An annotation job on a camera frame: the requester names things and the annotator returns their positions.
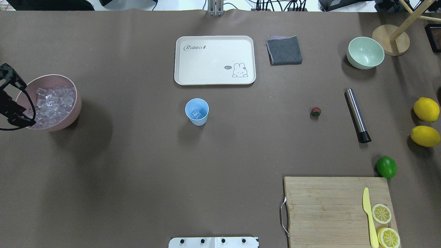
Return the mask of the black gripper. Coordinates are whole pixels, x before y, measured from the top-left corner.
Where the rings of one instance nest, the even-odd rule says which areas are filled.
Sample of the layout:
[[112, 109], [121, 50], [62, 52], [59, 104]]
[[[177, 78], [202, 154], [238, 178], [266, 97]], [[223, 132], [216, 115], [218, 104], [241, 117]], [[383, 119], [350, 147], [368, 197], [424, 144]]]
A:
[[[16, 128], [26, 128], [31, 127], [36, 124], [36, 110], [35, 106], [26, 91], [27, 84], [22, 80], [19, 74], [7, 63], [3, 63], [0, 66], [1, 70], [1, 80], [4, 80], [4, 83], [1, 85], [1, 94], [0, 94], [0, 112], [3, 116], [7, 118], [9, 124], [15, 126]], [[19, 105], [16, 101], [12, 99], [11, 96], [5, 91], [5, 88], [8, 86], [14, 86], [19, 89], [22, 93], [27, 97], [32, 111], [33, 116], [30, 118], [24, 114], [26, 108]]]

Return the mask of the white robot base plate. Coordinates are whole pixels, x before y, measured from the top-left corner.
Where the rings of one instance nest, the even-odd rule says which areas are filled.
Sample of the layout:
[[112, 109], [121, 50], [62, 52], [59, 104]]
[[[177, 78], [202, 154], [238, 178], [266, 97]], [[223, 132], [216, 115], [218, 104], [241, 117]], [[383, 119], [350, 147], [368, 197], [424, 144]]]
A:
[[259, 248], [256, 237], [175, 237], [169, 248]]

